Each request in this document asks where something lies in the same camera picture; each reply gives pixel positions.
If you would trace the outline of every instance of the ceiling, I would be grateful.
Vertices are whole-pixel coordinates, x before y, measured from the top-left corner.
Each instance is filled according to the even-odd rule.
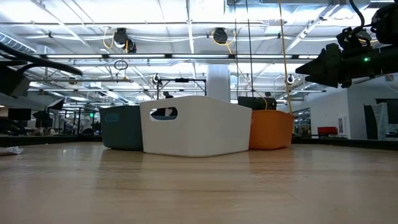
[[[111,45],[112,33],[118,27],[125,27],[129,38],[136,43],[138,54],[229,54],[227,46],[217,45],[211,38],[211,33],[216,27],[223,27],[229,35],[232,53],[279,55],[283,53],[283,45],[282,38],[279,37],[281,29],[277,2],[248,0],[246,7],[246,1],[243,0],[237,0],[235,6],[230,0],[2,0],[0,37],[5,35],[23,46],[28,46],[33,54],[123,54],[123,50],[115,45],[107,49],[103,41]],[[326,44],[336,42],[335,35],[343,28],[360,25],[359,17],[346,2],[282,1],[286,54],[317,55]],[[376,10],[386,2],[388,1],[355,1],[367,24]],[[4,43],[9,41],[8,38],[0,41]],[[373,44],[375,47],[379,45],[378,42]],[[228,60],[219,62],[211,59],[152,59],[150,63],[147,59],[125,60],[129,68],[121,72],[113,67],[114,60],[59,61],[79,66],[85,71],[84,76],[78,78],[97,82],[78,82],[76,85],[70,85],[60,80],[65,81],[72,77],[71,74],[34,68],[29,71],[28,76],[37,81],[36,86],[41,87],[33,86],[33,89],[85,89],[93,86],[104,89],[151,89],[154,74],[159,74],[162,78],[205,79],[207,66],[211,63],[227,64],[231,74],[237,74],[236,62]],[[294,87],[301,90],[323,88],[304,83],[304,79],[294,73],[303,63],[305,61],[287,61],[287,73],[296,77]],[[244,74],[253,75],[255,89],[285,88],[283,60],[256,60],[252,66],[247,60],[238,61],[238,66]],[[130,81],[102,82],[124,77]],[[248,87],[243,77],[239,79],[239,86],[242,89]],[[171,83],[165,88],[198,88],[196,93],[176,93],[176,96],[202,94],[195,83]],[[67,95],[67,92],[58,91],[58,94]],[[135,103],[151,99],[154,93],[120,91],[116,94],[117,102],[123,98]],[[79,93],[79,96],[82,95],[95,102],[103,102],[108,97],[98,96],[96,92]]]

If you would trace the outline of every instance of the monitor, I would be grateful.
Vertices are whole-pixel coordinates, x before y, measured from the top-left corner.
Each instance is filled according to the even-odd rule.
[[[32,109],[30,108],[8,108],[8,119],[14,121],[30,121]]]
[[[276,100],[275,98],[264,98],[267,101],[267,110],[276,110]],[[250,96],[239,96],[238,104],[251,108],[252,110],[265,110],[266,102],[261,97],[250,97]]]

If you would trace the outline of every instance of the wooden floor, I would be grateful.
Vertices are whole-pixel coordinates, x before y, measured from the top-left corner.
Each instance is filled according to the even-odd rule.
[[[398,152],[293,146],[205,159],[100,143],[0,157],[0,223],[398,223]]]

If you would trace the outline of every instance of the gray storage bin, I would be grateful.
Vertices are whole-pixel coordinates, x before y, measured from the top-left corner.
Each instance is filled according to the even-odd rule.
[[[139,106],[100,109],[102,142],[108,148],[142,151]]]

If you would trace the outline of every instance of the orange storage bin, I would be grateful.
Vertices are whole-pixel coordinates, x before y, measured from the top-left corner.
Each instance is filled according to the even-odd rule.
[[[253,111],[250,149],[279,149],[292,144],[294,117],[276,111]]]

